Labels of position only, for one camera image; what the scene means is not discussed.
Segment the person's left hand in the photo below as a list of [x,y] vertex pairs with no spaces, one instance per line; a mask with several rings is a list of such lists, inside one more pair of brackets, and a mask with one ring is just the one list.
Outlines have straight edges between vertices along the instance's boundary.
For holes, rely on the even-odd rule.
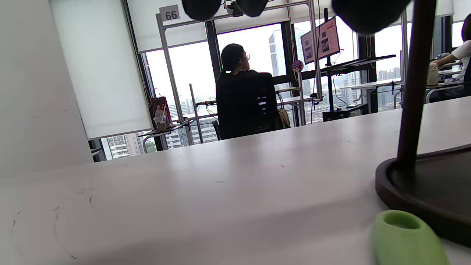
[[[184,12],[205,21],[218,11],[220,0],[182,0]],[[409,5],[409,0],[332,0],[334,13],[355,32],[372,35],[391,25]]]

